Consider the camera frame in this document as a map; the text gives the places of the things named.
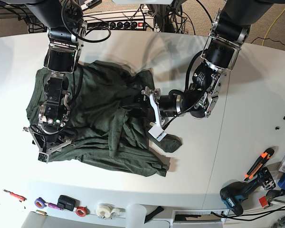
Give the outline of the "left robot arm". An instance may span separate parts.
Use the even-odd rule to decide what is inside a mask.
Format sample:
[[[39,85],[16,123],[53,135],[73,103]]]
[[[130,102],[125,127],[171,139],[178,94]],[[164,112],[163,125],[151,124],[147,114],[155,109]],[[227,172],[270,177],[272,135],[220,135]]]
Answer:
[[[190,61],[184,90],[173,89],[161,95],[160,89],[145,87],[140,94],[124,99],[121,107],[135,118],[153,125],[148,133],[157,141],[176,118],[190,113],[196,119],[209,117],[221,84],[235,65],[250,27],[273,5],[268,0],[228,0],[212,22],[204,48]]]

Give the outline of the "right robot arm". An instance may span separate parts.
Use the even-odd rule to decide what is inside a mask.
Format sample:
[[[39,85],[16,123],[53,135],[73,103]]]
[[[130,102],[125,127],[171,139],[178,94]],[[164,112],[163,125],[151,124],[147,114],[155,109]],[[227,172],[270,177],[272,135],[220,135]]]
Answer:
[[[47,27],[49,46],[44,67],[51,74],[44,85],[46,100],[38,113],[38,124],[28,131],[39,148],[38,160],[48,162],[51,154],[60,152],[72,140],[64,136],[70,118],[73,98],[68,89],[68,74],[76,69],[87,24],[79,4],[74,0],[30,0],[25,6]]]

